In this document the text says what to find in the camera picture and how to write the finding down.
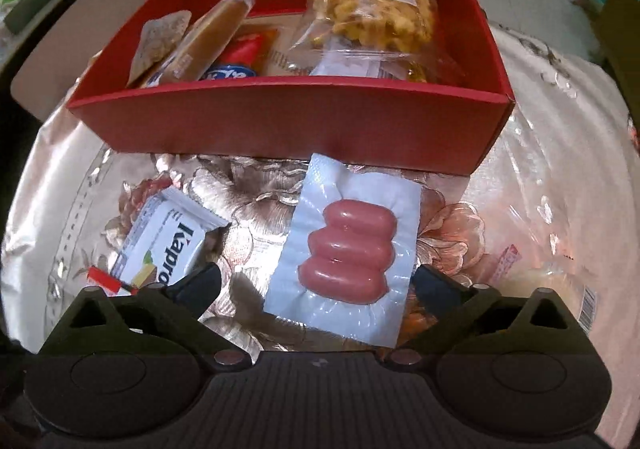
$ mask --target white wrapper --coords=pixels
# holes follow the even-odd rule
[[[389,291],[370,305],[328,299],[298,281],[298,267],[311,256],[309,233],[326,226],[324,208],[341,199],[386,207],[398,220],[392,241],[396,258],[385,273]],[[271,277],[264,311],[367,344],[394,347],[414,268],[419,219],[417,183],[381,173],[354,174],[336,160],[313,155],[289,237]]]
[[[172,285],[193,268],[205,235],[227,224],[175,187],[168,187],[142,207],[111,275],[137,288],[152,281]]]

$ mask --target red cardboard box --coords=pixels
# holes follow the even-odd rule
[[[67,103],[121,152],[229,154],[471,174],[513,108],[476,0],[437,0],[440,38],[463,87],[359,77],[254,77],[126,90],[149,19],[219,0],[148,0],[103,50]],[[304,12],[306,0],[257,0],[251,16]]]

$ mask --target floral tablecloth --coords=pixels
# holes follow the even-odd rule
[[[350,168],[422,185],[418,261],[462,283],[557,259],[579,274],[598,296],[590,338],[613,379],[598,432],[624,447],[640,416],[640,159],[628,112],[599,67],[506,28],[493,33],[517,106],[471,177]],[[36,140],[2,244],[10,336],[38,350],[87,285],[87,268],[113,265],[145,191],[173,184],[232,222],[208,253],[224,286],[201,318],[207,326],[254,357],[357,348],[262,312],[305,172],[302,161],[117,154],[61,106]],[[410,297],[401,335],[429,321]]]

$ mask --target vacuum-packed sausage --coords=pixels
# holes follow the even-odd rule
[[[386,207],[359,200],[338,200],[324,208],[324,221],[329,227],[350,229],[354,233],[391,241],[398,220]]]
[[[380,270],[318,256],[298,267],[298,280],[322,297],[351,304],[372,304],[388,292]]]
[[[362,265],[385,272],[394,260],[394,248],[388,239],[354,233],[351,229],[325,227],[309,234],[311,255]]]

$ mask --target plastic bag of pasta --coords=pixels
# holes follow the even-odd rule
[[[429,67],[436,13],[435,0],[308,0],[290,66],[315,67],[330,45],[333,55]],[[341,50],[335,49],[336,38]]]

